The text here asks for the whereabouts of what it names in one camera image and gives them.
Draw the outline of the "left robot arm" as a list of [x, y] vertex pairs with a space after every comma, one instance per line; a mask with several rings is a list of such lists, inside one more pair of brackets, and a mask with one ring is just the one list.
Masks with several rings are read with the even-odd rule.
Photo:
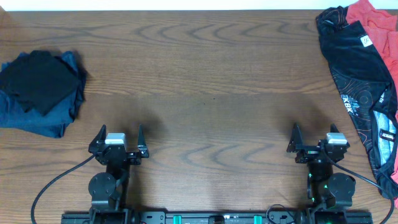
[[91, 195], [90, 217], [87, 223], [139, 223], [139, 215], [125, 206], [130, 167], [149, 157], [142, 126], [139, 126], [136, 152], [127, 152], [124, 133], [107, 133], [103, 125], [89, 145], [88, 151], [106, 167], [92, 177], [88, 185]]

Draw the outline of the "black printed cycling jersey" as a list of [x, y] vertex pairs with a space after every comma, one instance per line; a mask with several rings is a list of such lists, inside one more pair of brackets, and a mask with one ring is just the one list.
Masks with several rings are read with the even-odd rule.
[[397, 197], [392, 179], [397, 152], [397, 95], [394, 81], [359, 22], [349, 24], [348, 8], [330, 7], [316, 18], [320, 49], [368, 155], [381, 195]]

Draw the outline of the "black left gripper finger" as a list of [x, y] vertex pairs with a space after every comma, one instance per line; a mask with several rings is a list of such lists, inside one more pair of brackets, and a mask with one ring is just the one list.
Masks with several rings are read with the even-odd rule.
[[142, 124], [139, 125], [137, 148], [140, 153], [147, 153], [147, 144], [146, 144], [146, 140], [144, 137]]
[[90, 146], [100, 146], [101, 144], [104, 144], [104, 141], [106, 139], [106, 125], [102, 125], [100, 131], [98, 134], [94, 137], [92, 142], [90, 142]]

